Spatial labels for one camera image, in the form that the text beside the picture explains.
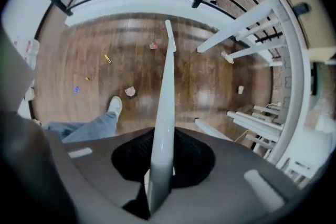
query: trash on floor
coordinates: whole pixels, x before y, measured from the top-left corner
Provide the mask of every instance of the trash on floor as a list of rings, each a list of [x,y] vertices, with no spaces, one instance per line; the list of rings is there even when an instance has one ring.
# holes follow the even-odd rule
[[[244,90],[244,86],[239,86],[238,87],[238,94],[242,94],[243,93],[243,90]]]
[[[129,87],[125,90],[125,93],[126,95],[129,97],[129,98],[133,98],[133,97],[136,97],[137,93],[135,91],[135,88],[132,86],[132,87]]]
[[[155,43],[155,42],[151,43],[151,44],[149,45],[149,48],[150,48],[151,50],[156,50],[156,49],[157,49],[157,43]]]

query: sneaker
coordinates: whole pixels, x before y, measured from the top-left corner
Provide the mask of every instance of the sneaker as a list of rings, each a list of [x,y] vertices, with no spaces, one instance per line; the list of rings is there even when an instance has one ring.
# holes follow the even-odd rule
[[[121,102],[120,97],[113,96],[107,112],[114,112],[117,116],[117,119],[118,119],[119,115],[121,113],[121,110],[122,110],[122,102]]]

